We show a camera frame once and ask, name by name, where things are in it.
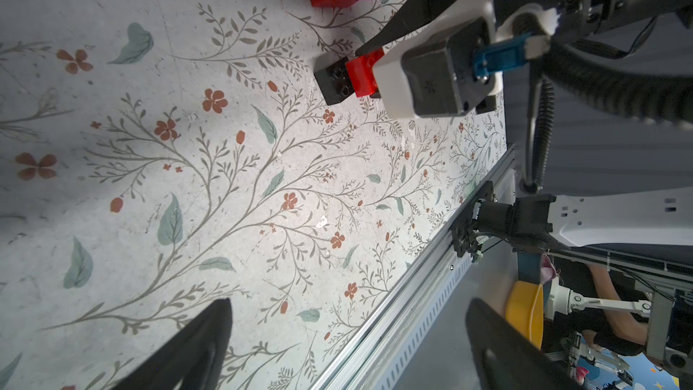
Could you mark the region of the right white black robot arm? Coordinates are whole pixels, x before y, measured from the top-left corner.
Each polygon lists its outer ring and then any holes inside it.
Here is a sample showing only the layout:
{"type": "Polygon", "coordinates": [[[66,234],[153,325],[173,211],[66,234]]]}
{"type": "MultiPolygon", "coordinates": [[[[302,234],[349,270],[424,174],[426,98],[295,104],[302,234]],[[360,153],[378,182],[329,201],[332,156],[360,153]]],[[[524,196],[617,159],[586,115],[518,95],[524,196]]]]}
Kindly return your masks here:
{"type": "Polygon", "coordinates": [[[626,51],[596,41],[644,22],[630,48],[637,52],[664,14],[690,25],[692,0],[406,0],[358,49],[361,57],[385,50],[373,68],[375,93],[394,117],[461,117],[490,104],[503,73],[528,72],[523,195],[495,203],[484,186],[452,224],[459,256],[478,254],[481,236],[523,250],[691,244],[691,189],[586,199],[541,191],[555,90],[610,117],[691,127],[691,76],[619,70],[614,62],[626,51]]]}

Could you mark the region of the black lego brick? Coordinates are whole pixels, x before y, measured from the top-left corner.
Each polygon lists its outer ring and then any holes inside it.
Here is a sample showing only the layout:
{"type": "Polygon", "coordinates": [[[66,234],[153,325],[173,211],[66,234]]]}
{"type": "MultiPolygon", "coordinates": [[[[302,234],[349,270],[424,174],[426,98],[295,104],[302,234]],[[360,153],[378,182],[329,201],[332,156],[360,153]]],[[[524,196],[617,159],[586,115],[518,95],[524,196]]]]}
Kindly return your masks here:
{"type": "Polygon", "coordinates": [[[347,63],[348,58],[344,57],[314,72],[319,90],[328,106],[340,104],[355,93],[348,75],[347,63]]]}

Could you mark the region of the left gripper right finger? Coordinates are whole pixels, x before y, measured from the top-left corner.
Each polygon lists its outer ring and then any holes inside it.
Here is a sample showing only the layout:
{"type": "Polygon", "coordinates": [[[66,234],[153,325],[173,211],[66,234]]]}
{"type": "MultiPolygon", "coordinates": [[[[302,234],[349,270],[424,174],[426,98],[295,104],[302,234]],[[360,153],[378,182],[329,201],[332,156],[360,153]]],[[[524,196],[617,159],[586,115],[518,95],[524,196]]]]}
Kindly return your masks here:
{"type": "Polygon", "coordinates": [[[483,389],[579,388],[483,300],[469,303],[465,324],[483,389]]]}

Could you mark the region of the person forearm outside cell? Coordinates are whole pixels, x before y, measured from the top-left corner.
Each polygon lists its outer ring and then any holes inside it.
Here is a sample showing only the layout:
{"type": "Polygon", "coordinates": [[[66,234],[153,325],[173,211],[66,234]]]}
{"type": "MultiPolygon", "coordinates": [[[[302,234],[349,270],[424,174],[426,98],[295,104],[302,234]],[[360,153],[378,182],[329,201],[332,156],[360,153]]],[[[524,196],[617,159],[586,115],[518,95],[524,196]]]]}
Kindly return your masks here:
{"type": "MultiPolygon", "coordinates": [[[[597,296],[602,300],[620,301],[612,279],[606,267],[599,265],[588,266],[594,281],[597,296]]],[[[648,337],[648,326],[637,321],[633,314],[624,311],[605,311],[614,334],[620,339],[645,346],[648,337]]]]}

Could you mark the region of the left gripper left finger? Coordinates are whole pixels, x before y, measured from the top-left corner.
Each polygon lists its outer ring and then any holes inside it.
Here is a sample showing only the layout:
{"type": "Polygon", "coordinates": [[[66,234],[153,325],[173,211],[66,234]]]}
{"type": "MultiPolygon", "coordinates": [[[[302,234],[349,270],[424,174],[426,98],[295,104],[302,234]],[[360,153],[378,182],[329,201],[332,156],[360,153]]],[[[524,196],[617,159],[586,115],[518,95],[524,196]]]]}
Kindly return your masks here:
{"type": "Polygon", "coordinates": [[[233,326],[229,299],[212,302],[117,389],[215,389],[233,326]]]}

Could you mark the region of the red lego brick rounded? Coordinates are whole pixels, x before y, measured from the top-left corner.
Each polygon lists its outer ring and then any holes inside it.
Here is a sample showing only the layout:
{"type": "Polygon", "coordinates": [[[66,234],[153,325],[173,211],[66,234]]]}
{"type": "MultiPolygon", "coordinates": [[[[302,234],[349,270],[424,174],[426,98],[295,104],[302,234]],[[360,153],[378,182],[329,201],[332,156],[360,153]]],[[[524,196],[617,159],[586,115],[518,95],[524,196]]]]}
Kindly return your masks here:
{"type": "Polygon", "coordinates": [[[382,57],[384,57],[384,50],[378,49],[346,63],[348,77],[357,97],[370,97],[377,93],[378,85],[373,73],[373,66],[382,57]]]}

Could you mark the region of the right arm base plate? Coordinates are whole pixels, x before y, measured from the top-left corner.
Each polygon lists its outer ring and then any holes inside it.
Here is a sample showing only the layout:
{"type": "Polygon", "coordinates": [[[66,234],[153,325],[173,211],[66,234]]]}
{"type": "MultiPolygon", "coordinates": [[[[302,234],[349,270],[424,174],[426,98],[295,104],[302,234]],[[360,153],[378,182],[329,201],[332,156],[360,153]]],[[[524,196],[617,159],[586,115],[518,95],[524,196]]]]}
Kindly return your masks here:
{"type": "Polygon", "coordinates": [[[478,241],[478,211],[483,202],[494,201],[494,183],[486,181],[465,201],[461,211],[453,218],[450,228],[451,244],[459,258],[469,257],[475,264],[483,256],[478,241]]]}

